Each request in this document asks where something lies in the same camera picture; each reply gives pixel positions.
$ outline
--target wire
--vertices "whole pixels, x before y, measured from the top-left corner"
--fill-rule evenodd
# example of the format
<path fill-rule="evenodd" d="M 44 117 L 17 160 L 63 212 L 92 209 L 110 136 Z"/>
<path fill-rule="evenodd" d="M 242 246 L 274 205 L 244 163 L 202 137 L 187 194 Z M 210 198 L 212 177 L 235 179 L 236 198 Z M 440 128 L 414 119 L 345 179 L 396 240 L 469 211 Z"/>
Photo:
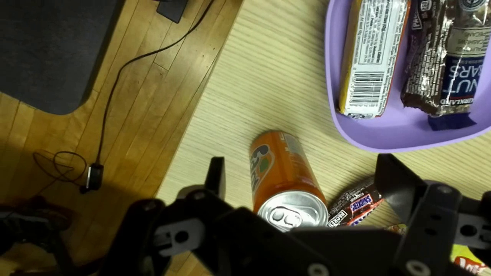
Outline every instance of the wire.
<path fill-rule="evenodd" d="M 60 159 L 63 156 L 67 156 L 67 157 L 78 160 L 81 165 L 81 171 L 73 175 L 73 172 L 75 172 L 73 168 L 61 165 Z M 46 192 L 50 186 L 54 186 L 57 183 L 69 183 L 77 188 L 83 186 L 78 182 L 83 180 L 83 177 L 84 177 L 84 172 L 87 169 L 87 162 L 81 156 L 78 156 L 77 152 L 60 151 L 60 152 L 55 152 L 50 159 L 44 157 L 40 152 L 34 152 L 32 159 L 34 159 L 34 163 L 37 165 L 37 168 L 41 169 L 47 177 L 52 179 L 52 182 L 49 185 L 46 185 L 40 192 L 37 192 L 35 197 L 41 195 L 43 192 Z"/>
<path fill-rule="evenodd" d="M 104 148 L 104 137 L 106 137 L 106 125 L 107 125 L 107 116 L 109 116 L 109 110 L 110 110 L 110 103 L 112 103 L 112 99 L 113 99 L 113 93 L 115 93 L 115 88 L 121 79 L 121 73 L 132 64 L 138 62 L 138 60 L 143 60 L 146 57 L 152 57 L 155 54 L 159 54 L 159 53 L 164 53 L 173 47 L 176 47 L 178 44 L 181 44 L 187 36 L 190 36 L 195 30 L 198 30 L 198 27 L 201 25 L 201 22 L 204 21 L 204 18 L 209 14 L 212 5 L 213 5 L 215 0 L 210 0 L 209 5 L 205 7 L 204 13 L 201 14 L 201 18 L 198 19 L 198 22 L 181 37 L 178 39 L 176 42 L 164 47 L 164 48 L 159 48 L 159 50 L 155 50 L 155 51 L 150 51 L 150 53 L 146 53 L 146 54 L 141 54 L 138 57 L 133 57 L 132 60 L 126 62 L 120 70 L 118 70 L 118 74 L 116 74 L 116 79 L 110 88 L 110 93 L 109 93 L 109 99 L 106 102 L 106 108 L 104 108 L 104 116 L 103 116 L 103 125 L 101 125 L 101 133 L 100 133 L 100 140 L 98 140 L 98 149 L 97 149 L 97 159 L 95 159 L 95 163 L 101 163 L 101 154 L 103 154 L 103 148 Z"/>

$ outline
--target wooden floor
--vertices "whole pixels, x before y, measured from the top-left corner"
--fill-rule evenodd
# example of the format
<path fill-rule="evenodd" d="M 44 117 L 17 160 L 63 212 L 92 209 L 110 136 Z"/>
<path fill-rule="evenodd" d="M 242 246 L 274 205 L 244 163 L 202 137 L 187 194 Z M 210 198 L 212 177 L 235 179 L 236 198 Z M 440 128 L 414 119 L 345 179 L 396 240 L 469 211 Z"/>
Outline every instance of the wooden floor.
<path fill-rule="evenodd" d="M 0 203 L 18 206 L 41 195 L 72 211 L 72 228 L 63 238 L 77 264 L 103 257 L 129 205 L 156 194 L 241 0 L 215 0 L 196 33 L 176 48 L 123 73 L 109 113 L 104 186 L 100 192 L 80 195 L 72 185 L 50 185 L 52 179 L 41 172 L 32 156 L 49 159 L 58 151 L 73 151 L 92 163 L 101 114 L 120 67 L 179 39 L 207 4 L 189 0 L 181 24 L 173 25 L 155 13 L 156 2 L 127 0 L 92 96 L 70 116 L 49 116 L 0 94 Z M 60 162 L 81 171 L 77 159 L 60 156 Z M 15 246 L 1 257 L 0 275 L 52 266 L 54 260 L 43 251 Z M 179 271 L 204 274 L 185 263 L 172 267 L 175 275 L 181 275 Z"/>

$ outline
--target orange soda can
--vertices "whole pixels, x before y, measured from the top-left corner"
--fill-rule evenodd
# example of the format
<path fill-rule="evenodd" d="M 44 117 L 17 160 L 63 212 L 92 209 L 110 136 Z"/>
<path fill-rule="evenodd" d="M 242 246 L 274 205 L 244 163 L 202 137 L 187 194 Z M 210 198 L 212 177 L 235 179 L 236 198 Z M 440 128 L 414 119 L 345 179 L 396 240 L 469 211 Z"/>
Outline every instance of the orange soda can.
<path fill-rule="evenodd" d="M 268 131 L 250 146 L 253 212 L 273 228 L 325 226 L 328 211 L 299 140 L 282 131 Z"/>

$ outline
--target metal bolt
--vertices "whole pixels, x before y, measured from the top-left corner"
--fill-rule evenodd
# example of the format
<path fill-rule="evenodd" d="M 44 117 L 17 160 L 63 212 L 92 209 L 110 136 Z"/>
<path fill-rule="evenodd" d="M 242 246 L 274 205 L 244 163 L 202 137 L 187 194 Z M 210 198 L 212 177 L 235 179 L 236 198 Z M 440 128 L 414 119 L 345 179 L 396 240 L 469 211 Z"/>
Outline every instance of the metal bolt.
<path fill-rule="evenodd" d="M 204 192 L 196 192 L 196 194 L 193 195 L 193 198 L 195 198 L 196 202 L 201 202 L 202 198 L 205 198 L 205 194 L 204 194 Z"/>
<path fill-rule="evenodd" d="M 437 188 L 437 191 L 440 192 L 440 194 L 452 194 L 452 189 L 449 189 L 449 188 L 446 188 L 446 186 L 439 186 Z"/>
<path fill-rule="evenodd" d="M 308 276 L 328 276 L 328 271 L 324 264 L 313 263 L 308 266 Z"/>
<path fill-rule="evenodd" d="M 431 271 L 425 263 L 411 260 L 405 264 L 405 269 L 411 276 L 431 276 Z"/>
<path fill-rule="evenodd" d="M 153 209 L 156 209 L 158 208 L 158 203 L 156 202 L 150 202 L 150 203 L 147 203 L 146 206 L 144 206 L 144 212 L 150 212 L 150 211 L 153 211 Z"/>

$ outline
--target purple tray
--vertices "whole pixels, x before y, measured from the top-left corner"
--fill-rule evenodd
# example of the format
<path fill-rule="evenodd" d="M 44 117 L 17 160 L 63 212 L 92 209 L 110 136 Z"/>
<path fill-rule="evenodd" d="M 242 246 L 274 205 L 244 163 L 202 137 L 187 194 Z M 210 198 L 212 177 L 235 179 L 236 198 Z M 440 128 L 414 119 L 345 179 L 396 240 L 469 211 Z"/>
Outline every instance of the purple tray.
<path fill-rule="evenodd" d="M 452 145 L 474 139 L 488 131 L 491 126 L 491 96 L 486 96 L 486 91 L 491 90 L 491 59 L 485 60 L 475 94 L 475 103 L 471 110 L 471 119 L 475 122 L 475 126 L 472 128 L 434 133 L 429 129 L 423 113 L 402 106 L 400 90 L 403 85 L 403 56 L 399 56 L 397 59 L 393 90 L 390 93 L 386 110 L 380 119 L 350 120 L 337 114 L 336 105 L 339 97 L 340 65 L 350 4 L 350 0 L 330 0 L 325 21 L 325 76 L 328 106 L 337 131 L 348 143 L 370 152 L 394 154 Z M 405 50 L 406 37 L 402 41 L 399 54 L 403 54 Z"/>

